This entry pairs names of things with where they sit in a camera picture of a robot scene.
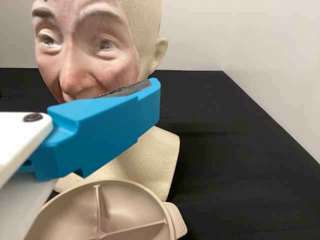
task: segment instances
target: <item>black tablecloth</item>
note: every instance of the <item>black tablecloth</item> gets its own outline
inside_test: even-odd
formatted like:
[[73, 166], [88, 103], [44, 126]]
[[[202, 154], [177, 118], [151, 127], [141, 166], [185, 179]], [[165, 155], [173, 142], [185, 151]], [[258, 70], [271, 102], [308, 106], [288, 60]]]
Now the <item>black tablecloth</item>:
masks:
[[[0, 69], [0, 111], [55, 105], [36, 69]], [[225, 73], [157, 71], [158, 127], [180, 136], [168, 201], [183, 240], [319, 240], [319, 164]]]

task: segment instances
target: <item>ear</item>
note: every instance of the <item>ear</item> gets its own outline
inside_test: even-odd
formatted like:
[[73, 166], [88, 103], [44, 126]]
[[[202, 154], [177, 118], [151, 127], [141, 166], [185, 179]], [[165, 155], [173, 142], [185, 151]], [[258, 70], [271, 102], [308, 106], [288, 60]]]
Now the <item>ear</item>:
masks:
[[154, 58], [149, 69], [149, 74], [152, 74], [156, 70], [157, 66], [166, 55], [167, 50], [168, 50], [167, 38], [158, 37], [156, 47], [155, 47]]

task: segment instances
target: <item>white wall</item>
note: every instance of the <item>white wall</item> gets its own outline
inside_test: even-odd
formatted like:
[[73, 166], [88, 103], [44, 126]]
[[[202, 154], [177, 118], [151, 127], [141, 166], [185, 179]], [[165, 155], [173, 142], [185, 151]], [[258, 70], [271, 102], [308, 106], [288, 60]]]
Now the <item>white wall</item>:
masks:
[[223, 70], [320, 162], [320, 1], [234, 3]]
[[36, 68], [31, 0], [0, 0], [0, 68]]
[[159, 69], [221, 70], [233, 0], [162, 1], [169, 48]]

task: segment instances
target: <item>eyebrow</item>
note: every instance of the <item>eyebrow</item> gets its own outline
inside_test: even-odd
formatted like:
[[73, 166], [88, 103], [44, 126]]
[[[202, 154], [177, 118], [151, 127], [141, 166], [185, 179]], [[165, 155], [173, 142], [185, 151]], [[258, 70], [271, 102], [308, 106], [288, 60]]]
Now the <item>eyebrow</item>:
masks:
[[98, 9], [98, 8], [88, 8], [85, 9], [81, 14], [81, 19], [86, 19], [87, 17], [108, 17], [120, 19], [120, 15], [110, 9]]
[[56, 19], [56, 15], [47, 7], [39, 7], [32, 11], [32, 17]]

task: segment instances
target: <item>screw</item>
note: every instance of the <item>screw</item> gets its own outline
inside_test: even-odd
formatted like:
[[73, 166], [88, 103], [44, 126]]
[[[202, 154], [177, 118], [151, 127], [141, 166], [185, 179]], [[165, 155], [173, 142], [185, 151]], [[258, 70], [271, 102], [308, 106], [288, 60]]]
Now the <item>screw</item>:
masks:
[[23, 118], [23, 121], [25, 123], [31, 123], [31, 122], [39, 121], [39, 120], [41, 120], [43, 118], [44, 117], [40, 113], [31, 113], [31, 114], [28, 114], [27, 116], [25, 116]]

